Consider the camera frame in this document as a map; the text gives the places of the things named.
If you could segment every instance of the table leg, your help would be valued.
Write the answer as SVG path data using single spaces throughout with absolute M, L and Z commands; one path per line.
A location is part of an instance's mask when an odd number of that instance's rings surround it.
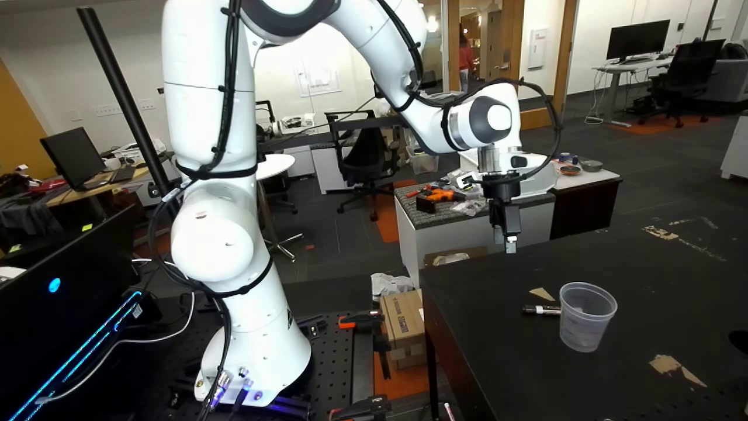
M 428 370 L 428 410 L 431 420 L 440 420 L 440 382 L 437 382 L 437 353 L 431 336 L 425 333 L 425 370 Z
M 278 235 L 272 220 L 272 208 L 266 203 L 262 184 L 258 184 L 258 192 L 259 192 L 259 220 L 265 223 L 265 235 L 270 236 L 272 244 L 278 244 Z
M 613 72 L 611 76 L 611 87 L 609 87 L 609 113 L 605 113 L 605 123 L 609 125 L 618 125 L 618 126 L 632 126 L 626 123 L 616 120 L 616 111 L 618 111 L 618 90 L 623 87 L 623 72 Z

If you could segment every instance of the plastic cup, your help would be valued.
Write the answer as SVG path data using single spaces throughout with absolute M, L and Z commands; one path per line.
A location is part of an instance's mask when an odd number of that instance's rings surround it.
M 616 297 L 585 282 L 562 285 L 562 341 L 578 353 L 593 353 L 618 311 Z

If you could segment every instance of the cardboard box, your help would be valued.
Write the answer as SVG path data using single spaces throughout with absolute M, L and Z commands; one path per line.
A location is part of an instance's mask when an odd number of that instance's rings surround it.
M 425 364 L 423 297 L 420 290 L 383 296 L 380 299 L 383 330 L 390 344 L 388 364 L 411 367 Z

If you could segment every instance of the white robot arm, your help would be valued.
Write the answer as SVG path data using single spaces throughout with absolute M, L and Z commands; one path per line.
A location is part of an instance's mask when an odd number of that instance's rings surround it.
M 366 56 L 425 150 L 488 149 L 487 195 L 505 239 L 520 235 L 520 214 L 507 210 L 521 167 L 517 92 L 491 84 L 450 102 L 423 96 L 416 49 L 425 19 L 416 0 L 168 0 L 165 95 L 187 185 L 170 253 L 231 320 L 203 353 L 195 385 L 202 402 L 266 408 L 311 360 L 258 223 L 253 68 L 259 48 L 293 42 L 316 25 L 329 25 Z

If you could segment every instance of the monitor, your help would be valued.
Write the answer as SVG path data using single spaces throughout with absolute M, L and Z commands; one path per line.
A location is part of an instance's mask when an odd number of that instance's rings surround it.
M 639 54 L 659 54 L 671 22 L 647 22 L 611 29 L 609 60 L 626 62 Z
M 42 139 L 42 145 L 55 161 L 57 171 L 73 189 L 86 189 L 86 180 L 106 171 L 106 161 L 94 149 L 86 129 L 55 134 Z
M 37 398 L 66 391 L 114 338 L 100 326 L 134 299 L 134 232 L 128 207 L 0 284 L 0 420 L 30 420 Z

